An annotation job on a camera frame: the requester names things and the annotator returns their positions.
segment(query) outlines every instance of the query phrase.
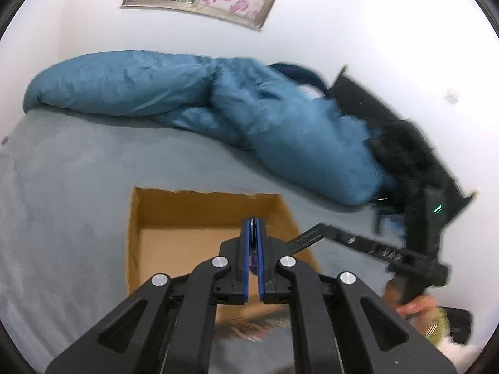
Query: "silver screw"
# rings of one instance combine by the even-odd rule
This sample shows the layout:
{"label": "silver screw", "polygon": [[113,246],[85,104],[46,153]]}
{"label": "silver screw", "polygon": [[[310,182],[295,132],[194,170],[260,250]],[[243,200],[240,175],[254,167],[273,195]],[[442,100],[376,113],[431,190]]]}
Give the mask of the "silver screw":
{"label": "silver screw", "polygon": [[353,284],[355,283],[355,280],[357,277],[355,277],[355,274],[350,273],[348,271],[345,271],[344,273],[341,273],[340,275],[340,280],[344,284]]}
{"label": "silver screw", "polygon": [[168,277],[165,274],[160,273],[153,276],[151,281],[156,287],[162,287],[164,284],[168,283]]}
{"label": "silver screw", "polygon": [[280,264],[284,267],[293,267],[296,264],[296,259],[291,256],[283,256],[279,260]]}
{"label": "silver screw", "polygon": [[215,267],[225,267],[229,264],[229,261],[224,256],[216,256],[211,261],[211,264],[213,264]]}

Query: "pink flower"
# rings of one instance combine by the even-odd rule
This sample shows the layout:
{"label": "pink flower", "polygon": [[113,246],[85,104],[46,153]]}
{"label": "pink flower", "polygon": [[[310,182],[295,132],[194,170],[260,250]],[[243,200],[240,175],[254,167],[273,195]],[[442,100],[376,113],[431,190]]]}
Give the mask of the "pink flower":
{"label": "pink flower", "polygon": [[229,7],[230,12],[246,11],[250,6],[247,0],[238,0]]}

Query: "triangular cutout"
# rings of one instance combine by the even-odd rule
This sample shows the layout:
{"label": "triangular cutout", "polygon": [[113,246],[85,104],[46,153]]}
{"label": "triangular cutout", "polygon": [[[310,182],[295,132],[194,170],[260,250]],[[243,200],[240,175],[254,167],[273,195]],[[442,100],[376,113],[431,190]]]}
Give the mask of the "triangular cutout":
{"label": "triangular cutout", "polygon": [[409,335],[386,316],[369,298],[362,297],[360,304],[371,325],[376,343],[382,352],[392,350],[394,347],[408,341]]}
{"label": "triangular cutout", "polygon": [[130,344],[140,318],[146,309],[147,301],[140,300],[119,319],[113,322],[98,338],[98,343],[116,353],[124,353]]}

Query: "finger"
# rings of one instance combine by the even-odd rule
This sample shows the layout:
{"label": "finger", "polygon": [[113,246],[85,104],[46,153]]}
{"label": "finger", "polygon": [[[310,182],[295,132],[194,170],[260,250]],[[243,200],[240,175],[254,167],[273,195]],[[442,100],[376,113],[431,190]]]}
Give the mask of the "finger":
{"label": "finger", "polygon": [[420,295],[413,299],[408,304],[397,308],[397,312],[401,315],[417,314],[419,312],[431,311],[437,307],[437,299],[431,295]]}

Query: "blue comforter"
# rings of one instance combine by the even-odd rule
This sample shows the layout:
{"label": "blue comforter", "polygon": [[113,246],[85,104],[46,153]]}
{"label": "blue comforter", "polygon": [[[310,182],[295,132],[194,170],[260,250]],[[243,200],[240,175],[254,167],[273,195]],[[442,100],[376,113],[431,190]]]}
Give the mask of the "blue comforter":
{"label": "blue comforter", "polygon": [[252,151],[277,175],[345,205],[373,198],[382,170],[365,123],[335,101],[251,59],[147,51],[95,53],[39,74],[24,110],[39,104],[109,116],[150,117]]}

